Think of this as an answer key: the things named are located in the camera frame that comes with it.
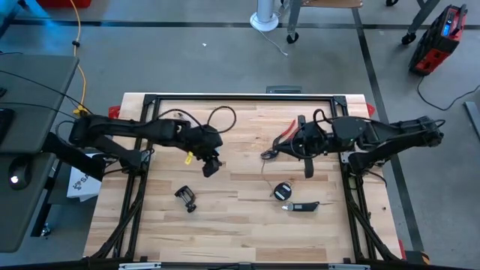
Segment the white cord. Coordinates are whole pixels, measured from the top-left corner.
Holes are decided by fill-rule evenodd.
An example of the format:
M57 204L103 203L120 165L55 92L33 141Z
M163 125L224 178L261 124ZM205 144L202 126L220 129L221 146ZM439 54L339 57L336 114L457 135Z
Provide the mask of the white cord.
M266 38L267 41L270 41L272 44L274 44L274 45L278 48L278 50L280 51L280 53L282 53L285 57L288 57L288 53L284 52L284 51L282 50L282 48L280 48L280 46L278 46L278 44L276 44L275 42L273 42L273 40L271 40L270 38L268 38L267 36L265 36L265 34L263 34L262 31L260 31L260 30L257 30L257 31L260 32L260 34L262 34L262 36L263 36L264 38Z

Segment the red toolbox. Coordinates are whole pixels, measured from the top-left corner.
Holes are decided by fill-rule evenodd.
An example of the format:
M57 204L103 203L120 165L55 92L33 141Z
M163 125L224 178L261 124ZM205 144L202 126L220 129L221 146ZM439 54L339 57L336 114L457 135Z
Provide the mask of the red toolbox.
M70 0L37 0L42 8L72 8ZM73 0L77 8L88 8L92 0Z

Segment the white stand base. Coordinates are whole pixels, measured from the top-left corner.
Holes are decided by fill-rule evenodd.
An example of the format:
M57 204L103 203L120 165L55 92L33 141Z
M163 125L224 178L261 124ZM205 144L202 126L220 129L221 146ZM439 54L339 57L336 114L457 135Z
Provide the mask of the white stand base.
M272 14L271 20L268 22L260 22L257 17L257 12L255 12L252 17L250 17L250 24L253 28L261 32L270 32L273 29L276 29L278 26L278 17L275 13Z

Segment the wooden table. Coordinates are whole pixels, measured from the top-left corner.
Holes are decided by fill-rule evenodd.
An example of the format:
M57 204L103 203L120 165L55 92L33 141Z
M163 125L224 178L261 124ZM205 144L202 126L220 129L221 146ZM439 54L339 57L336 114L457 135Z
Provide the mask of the wooden table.
M125 94L120 118L138 120L143 97L139 93ZM350 94L346 99L351 116L368 117L363 95ZM267 162L261 175L260 153L272 145L272 140L297 115L303 114L311 121L313 111L324 107L329 117L328 105L313 101L164 100L160 112L184 109L206 123L210 112L220 105L231 106L238 120L231 131L221 135L223 166L210 178L203 177L203 162L195 160L186 165L187 155L183 151L154 147L135 257L189 263L341 263L344 257L353 259L337 154L315 158L313 178L305 179L303 162L283 153L275 161ZM178 116L171 113L168 117ZM231 112L220 110L211 125L222 130L232 119ZM331 130L327 124L322 127ZM128 149L134 147L131 138L116 137L115 141ZM285 181L293 184L289 201L320 201L317 211L282 210L283 203L269 196L269 183L274 187ZM126 182L127 176L121 173L104 178L85 255L97 251L119 222ZM197 209L191 214L183 201L173 195L184 185L197 196ZM364 193L372 226L391 251L400 256L385 184L376 176L366 175ZM366 254L362 229L359 235ZM128 230L124 239L125 251Z

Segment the yellow cable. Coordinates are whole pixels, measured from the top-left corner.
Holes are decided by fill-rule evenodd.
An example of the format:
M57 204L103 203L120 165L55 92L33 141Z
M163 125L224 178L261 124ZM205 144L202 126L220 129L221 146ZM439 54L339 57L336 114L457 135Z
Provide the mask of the yellow cable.
M82 23L80 22L80 15L78 14L77 6L75 6L74 0L70 0L70 3L72 4L73 10L75 11L76 22L78 23L78 32L76 33L75 41L80 42L80 35L82 34ZM73 45L73 56L77 57L76 45ZM78 106L78 108L73 111L73 113L79 115L81 111L86 112L86 109L83 107L83 102L85 101L85 95L87 92L87 79L85 77L85 74L83 73L82 67L80 67L80 64L78 64L76 67L80 71L83 80L82 99L80 100L80 105Z

